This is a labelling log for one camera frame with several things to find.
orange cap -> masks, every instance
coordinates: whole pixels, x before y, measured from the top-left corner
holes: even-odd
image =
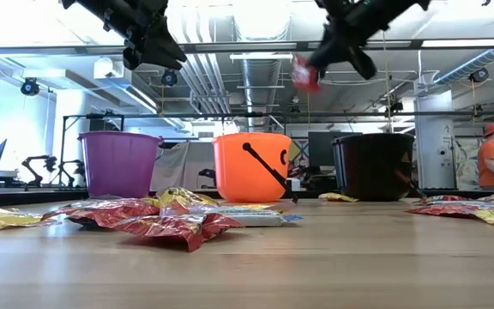
[[[485,126],[484,137],[488,137],[489,135],[494,133],[494,124],[488,124]]]

orange shirt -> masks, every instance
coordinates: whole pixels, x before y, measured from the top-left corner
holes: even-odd
[[[487,168],[485,160],[494,160],[494,141],[485,141],[478,152],[479,186],[494,186],[494,172]]]

table surface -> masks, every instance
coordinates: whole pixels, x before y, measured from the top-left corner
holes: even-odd
[[[0,231],[0,309],[494,309],[494,227],[409,207],[302,200],[296,225],[192,253],[71,222]]]

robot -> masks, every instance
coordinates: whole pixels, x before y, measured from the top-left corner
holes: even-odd
[[[79,3],[104,22],[104,29],[113,29],[125,39],[123,63],[134,70],[142,63],[157,64],[180,70],[186,55],[167,28],[165,11],[168,0],[60,0],[65,9]],[[315,0],[327,10],[327,23],[320,45],[307,59],[306,65],[324,72],[334,63],[349,62],[365,79],[377,69],[362,47],[379,30],[418,4],[428,9],[431,0]]]

ceiling beam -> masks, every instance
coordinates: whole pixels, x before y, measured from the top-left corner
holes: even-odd
[[[187,54],[219,52],[313,52],[320,41],[286,42],[221,42],[181,44]],[[394,39],[369,40],[366,51],[424,51],[424,50],[482,50],[494,48],[494,38],[477,39]],[[122,45],[97,46],[18,46],[0,47],[0,57],[78,57],[78,56],[122,56]]]

